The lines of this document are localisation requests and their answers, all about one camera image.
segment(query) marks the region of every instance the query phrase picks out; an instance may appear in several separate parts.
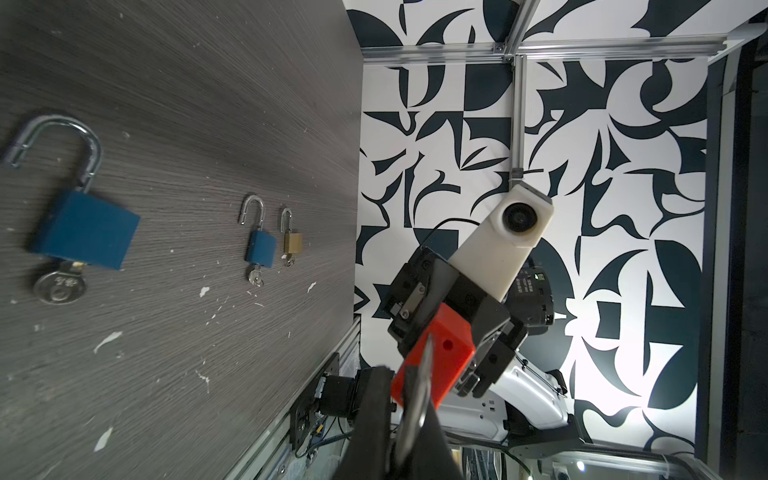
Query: black and white backdrop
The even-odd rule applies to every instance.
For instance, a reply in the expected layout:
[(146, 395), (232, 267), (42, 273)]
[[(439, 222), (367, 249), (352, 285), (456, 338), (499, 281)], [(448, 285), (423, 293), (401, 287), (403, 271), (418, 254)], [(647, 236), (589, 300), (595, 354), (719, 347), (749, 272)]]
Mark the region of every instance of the black and white backdrop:
[[(345, 3), (362, 46), (499, 40), (516, 12), (508, 0)], [(662, 3), (541, 0), (528, 35), (715, 33), (768, 6), (690, 0), (664, 16)], [(533, 257), (557, 320), (521, 351), (564, 373), (593, 439), (693, 450), (706, 78), (704, 58), (528, 66), (525, 179), (556, 212)], [(511, 72), (365, 68), (362, 109), (355, 310), (365, 361), (396, 369), (380, 298), (439, 221), (482, 221), (507, 191)], [(446, 224), (429, 244), (448, 257), (473, 228)]]
[[(504, 41), (512, 0), (344, 0), (362, 47)], [(527, 40), (727, 33), (765, 0), (541, 0)]]

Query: blue padlock body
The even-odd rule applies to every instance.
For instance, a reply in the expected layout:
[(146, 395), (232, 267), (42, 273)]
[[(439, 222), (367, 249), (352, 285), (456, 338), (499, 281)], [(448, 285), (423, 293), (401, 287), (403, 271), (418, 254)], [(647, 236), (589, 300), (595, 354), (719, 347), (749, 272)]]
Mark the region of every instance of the blue padlock body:
[(66, 190), (43, 220), (29, 251), (119, 270), (138, 224), (137, 214)]
[(277, 240), (263, 230), (254, 230), (250, 233), (250, 242), (248, 251), (245, 254), (245, 261), (248, 263), (258, 263), (269, 268), (272, 266), (272, 259), (275, 257), (275, 245)]

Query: blue padlock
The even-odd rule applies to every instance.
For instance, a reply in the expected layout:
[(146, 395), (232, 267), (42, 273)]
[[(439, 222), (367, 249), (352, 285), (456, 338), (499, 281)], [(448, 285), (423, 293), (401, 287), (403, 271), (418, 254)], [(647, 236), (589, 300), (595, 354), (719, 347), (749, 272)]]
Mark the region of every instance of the blue padlock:
[(253, 285), (262, 286), (264, 281), (261, 279), (261, 267), (270, 268), (275, 257), (275, 246), (277, 240), (269, 235), (263, 229), (264, 227), (264, 202), (258, 195), (248, 195), (243, 201), (243, 207), (240, 209), (240, 225), (245, 225), (245, 215), (248, 210), (248, 204), (252, 201), (259, 203), (259, 225), (251, 232), (248, 251), (245, 254), (245, 261), (253, 265), (248, 273), (248, 281)]
[(66, 190), (56, 200), (29, 251), (119, 270), (133, 240), (139, 216), (88, 195), (101, 163), (101, 143), (96, 133), (72, 117), (40, 115), (21, 129), (13, 145), (3, 154), (3, 163), (19, 168), (38, 135), (52, 125), (77, 130), (90, 153), (74, 189)]

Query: gold padlock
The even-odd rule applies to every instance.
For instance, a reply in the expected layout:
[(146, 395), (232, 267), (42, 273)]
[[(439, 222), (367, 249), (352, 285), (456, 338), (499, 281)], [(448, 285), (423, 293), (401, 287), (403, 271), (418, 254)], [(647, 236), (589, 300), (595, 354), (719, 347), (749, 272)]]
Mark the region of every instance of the gold padlock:
[[(288, 215), (288, 225), (286, 230), (286, 214)], [(286, 266), (293, 265), (296, 259), (293, 258), (295, 253), (301, 252), (301, 233), (293, 232), (293, 212), (290, 208), (283, 208), (283, 212), (280, 215), (280, 232), (285, 233), (285, 253), (286, 253)]]

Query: black camera lens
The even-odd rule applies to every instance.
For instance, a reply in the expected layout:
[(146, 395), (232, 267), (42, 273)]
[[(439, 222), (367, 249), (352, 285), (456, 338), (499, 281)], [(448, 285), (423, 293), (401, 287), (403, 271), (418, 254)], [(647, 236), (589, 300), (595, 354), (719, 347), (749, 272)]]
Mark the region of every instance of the black camera lens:
[(512, 204), (504, 210), (504, 222), (515, 233), (530, 230), (538, 222), (536, 211), (528, 204)]

